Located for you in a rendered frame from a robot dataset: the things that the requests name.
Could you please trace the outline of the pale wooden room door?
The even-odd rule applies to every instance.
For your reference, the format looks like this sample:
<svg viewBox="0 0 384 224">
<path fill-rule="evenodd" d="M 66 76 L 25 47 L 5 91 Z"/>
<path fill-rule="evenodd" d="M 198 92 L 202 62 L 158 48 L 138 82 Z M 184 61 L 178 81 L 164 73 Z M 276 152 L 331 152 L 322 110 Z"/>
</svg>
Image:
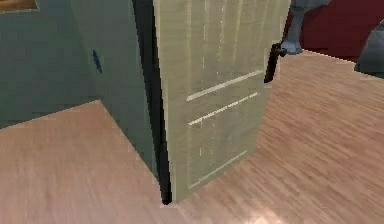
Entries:
<svg viewBox="0 0 384 224">
<path fill-rule="evenodd" d="M 252 153 L 291 0 L 132 0 L 164 204 Z"/>
</svg>

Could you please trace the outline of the grey rounded chair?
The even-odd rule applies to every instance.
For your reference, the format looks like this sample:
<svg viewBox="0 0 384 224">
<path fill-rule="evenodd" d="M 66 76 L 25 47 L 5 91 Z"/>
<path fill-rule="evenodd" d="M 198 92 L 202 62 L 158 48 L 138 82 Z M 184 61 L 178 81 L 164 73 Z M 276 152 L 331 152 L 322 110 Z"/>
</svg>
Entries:
<svg viewBox="0 0 384 224">
<path fill-rule="evenodd" d="M 384 19 L 370 32 L 354 70 L 384 79 Z"/>
</svg>

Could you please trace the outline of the wooden framed picture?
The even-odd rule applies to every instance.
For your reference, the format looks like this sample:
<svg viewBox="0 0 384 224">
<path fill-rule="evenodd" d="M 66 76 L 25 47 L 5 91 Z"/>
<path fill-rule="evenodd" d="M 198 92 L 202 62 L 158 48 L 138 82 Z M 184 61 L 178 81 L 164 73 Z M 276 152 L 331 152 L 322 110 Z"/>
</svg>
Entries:
<svg viewBox="0 0 384 224">
<path fill-rule="evenodd" d="M 37 9 L 35 0 L 0 0 L 0 12 Z"/>
</svg>

